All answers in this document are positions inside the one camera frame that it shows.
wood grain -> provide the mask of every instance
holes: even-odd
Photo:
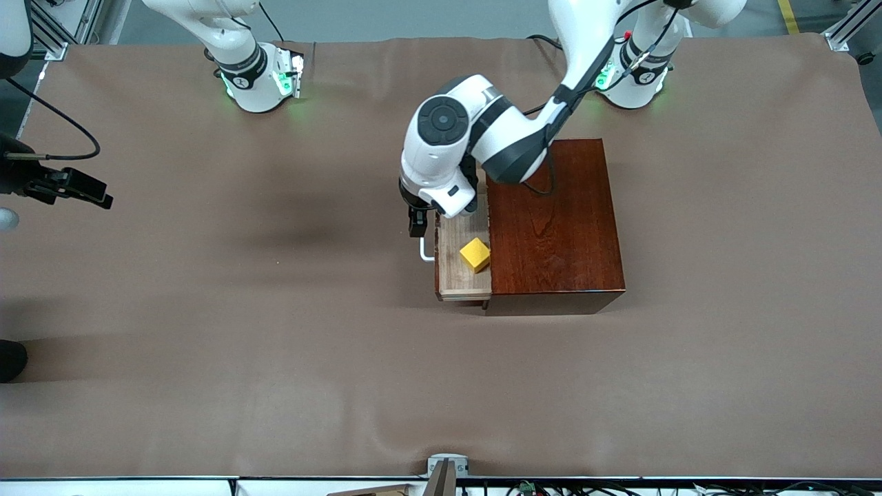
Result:
[[[487,225],[487,195],[478,194],[478,209],[472,215],[435,219],[435,288],[441,301],[484,301],[490,298],[490,267],[478,274],[462,261],[460,249],[476,237],[490,244]]]
[[[488,183],[493,296],[624,291],[602,142],[559,140],[549,154],[557,175],[549,196]],[[550,162],[530,178],[533,187],[548,190]]]

yellow floor tape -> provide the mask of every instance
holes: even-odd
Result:
[[[778,8],[781,9],[781,15],[784,16],[787,32],[789,34],[799,34],[799,26],[796,25],[796,17],[793,15],[793,7],[790,6],[790,0],[778,0]]]

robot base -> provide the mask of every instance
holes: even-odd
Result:
[[[254,80],[251,88],[244,89],[248,81],[239,78],[221,80],[227,86],[227,95],[243,110],[254,113],[268,112],[278,107],[288,97],[300,97],[300,79],[303,74],[303,56],[271,43],[259,43],[266,53],[267,65]]]
[[[652,72],[646,72],[643,74],[644,79],[640,82],[630,74],[625,76],[622,82],[616,84],[611,89],[603,89],[604,86],[615,83],[627,69],[627,67],[622,65],[618,50],[614,51],[601,77],[598,78],[598,93],[602,94],[610,103],[622,109],[645,107],[662,90],[664,79],[668,75],[668,69],[665,69],[657,77]]]

black cable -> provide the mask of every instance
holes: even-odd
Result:
[[[557,185],[557,178],[555,177],[555,172],[554,172],[554,157],[551,156],[550,151],[546,156],[549,159],[549,182],[551,183],[551,185],[549,186],[549,189],[546,192],[544,192],[541,190],[537,190],[536,188],[531,186],[527,181],[524,181],[523,183],[521,183],[524,186],[526,186],[526,188],[528,190],[536,193],[539,196],[549,196],[551,193],[554,192],[555,186]]]
[[[719,492],[708,492],[707,496],[710,496],[711,494],[718,494],[720,496],[745,496],[746,494],[749,494],[749,492],[747,490],[740,491],[738,489],[733,489],[731,487],[726,487],[726,486],[718,485],[718,484],[707,485],[707,486],[705,486],[705,489],[713,489],[713,490],[719,491]]]
[[[204,50],[202,50],[202,55],[204,55],[208,60],[217,64],[217,61],[214,60],[214,56],[212,55],[212,52],[208,51],[208,47],[206,47]],[[220,66],[215,67],[214,72],[212,72],[212,75],[215,78],[220,79],[221,78],[221,67]]]
[[[557,40],[552,40],[551,38],[549,38],[548,36],[546,36],[546,35],[544,35],[544,34],[530,34],[530,35],[527,37],[527,39],[528,39],[528,40],[542,40],[542,41],[547,42],[549,45],[551,45],[552,47],[554,47],[554,48],[556,48],[556,49],[558,49],[558,50],[562,50],[562,49],[564,49],[564,47],[560,46],[560,42],[559,42],[559,41],[557,41]]]
[[[658,44],[662,42],[662,39],[664,39],[664,35],[668,33],[668,30],[670,29],[671,25],[674,24],[674,19],[676,19],[676,15],[678,12],[680,12],[680,9],[674,9],[674,13],[672,13],[670,15],[670,19],[668,20],[668,24],[664,25],[664,29],[662,29],[661,34],[659,34],[658,40],[655,40],[655,43],[652,44],[652,48],[650,50],[648,50],[649,52],[652,52],[655,49],[655,47],[657,47]]]
[[[529,115],[535,114],[536,112],[542,110],[543,107],[545,107],[545,104],[544,104],[544,103],[543,103],[542,105],[540,105],[539,107],[533,107],[533,108],[530,109],[530,110],[525,110],[525,111],[523,112],[523,114],[524,114],[525,116],[529,116]]]
[[[32,93],[27,88],[25,88],[24,86],[21,86],[19,83],[15,82],[15,80],[13,80],[12,78],[7,79],[7,81],[9,81],[9,84],[15,86],[21,93],[24,93],[27,96],[30,96],[34,100],[38,101],[40,103],[40,105],[42,105],[43,107],[46,107],[47,109],[52,110],[53,112],[58,114],[59,117],[61,117],[65,121],[71,123],[71,125],[73,125],[73,127],[77,128],[80,132],[82,132],[84,135],[86,135],[86,137],[89,138],[89,141],[92,141],[92,146],[95,148],[91,153],[82,154],[82,155],[48,155],[47,154],[47,155],[43,155],[41,157],[41,160],[66,160],[66,161],[85,160],[85,159],[91,159],[92,157],[96,156],[97,154],[99,154],[101,152],[101,145],[98,144],[98,140],[95,139],[95,136],[93,136],[92,133],[89,132],[85,127],[80,125],[77,121],[68,117],[67,114],[65,114],[61,110],[56,109],[55,106],[52,105],[51,103],[49,103],[48,101],[43,100],[42,98],[40,98],[36,94]]]
[[[840,494],[840,496],[846,496],[848,494],[847,492],[843,491],[842,489],[840,489],[838,487],[835,487],[835,486],[832,486],[829,484],[823,484],[820,482],[813,482],[810,480],[804,480],[802,482],[797,482],[795,484],[791,484],[791,485],[785,487],[784,489],[779,489],[778,491],[766,492],[765,494],[768,496],[776,496],[777,494],[781,494],[782,492],[791,491],[793,489],[796,489],[800,485],[811,485],[812,487],[809,488],[810,491],[815,491],[815,487],[819,487],[819,488],[825,489],[827,491],[836,492],[837,494]]]
[[[603,489],[601,487],[589,487],[588,489],[590,489],[590,491],[586,492],[585,494],[591,494],[592,492],[602,492],[602,493],[606,494],[607,496],[618,496],[614,492],[609,492],[606,489]]]
[[[638,494],[630,489],[627,489],[622,485],[618,485],[614,482],[602,482],[602,483],[598,482],[598,484],[606,485],[608,488],[613,489],[615,491],[624,492],[628,496],[640,496],[640,494]]]
[[[654,2],[658,2],[658,0],[646,0],[645,2],[640,2],[639,4],[634,5],[632,8],[628,9],[624,14],[622,14],[618,18],[618,21],[616,21],[616,24],[622,22],[624,20],[624,18],[630,16],[635,11],[642,9],[643,7],[646,7],[647,5],[652,4]]]
[[[276,30],[276,34],[279,36],[279,41],[285,41],[285,37],[281,35],[281,31],[279,31],[279,28],[276,27],[275,23],[273,22],[273,18],[271,18],[270,15],[268,13],[266,13],[266,8],[264,7],[263,4],[260,4],[260,10],[264,12],[264,15],[266,16],[266,20],[270,21],[270,24],[273,25],[273,29]]]
[[[236,19],[236,18],[229,18],[229,20],[235,22],[235,23],[238,24],[239,26],[242,26],[242,27],[244,27],[245,29],[247,29],[247,30],[249,30],[249,31],[251,30],[251,26],[248,26],[247,24],[243,23],[243,22],[242,22],[241,20],[239,20],[239,19]]]

green led light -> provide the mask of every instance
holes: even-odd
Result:
[[[609,87],[608,83],[612,80],[613,73],[615,72],[616,65],[612,61],[607,62],[600,75],[597,76],[597,80],[594,81],[594,86],[600,91],[607,89]]]
[[[227,95],[228,95],[230,98],[234,98],[234,96],[233,96],[233,89],[229,87],[229,82],[227,82],[227,77],[224,76],[223,74],[221,74],[221,75],[220,75],[220,80],[223,81],[223,86],[225,86],[225,87],[227,88]]]
[[[276,85],[279,87],[279,92],[283,95],[289,95],[292,93],[291,89],[291,78],[286,75],[284,72],[273,72],[276,77]]]

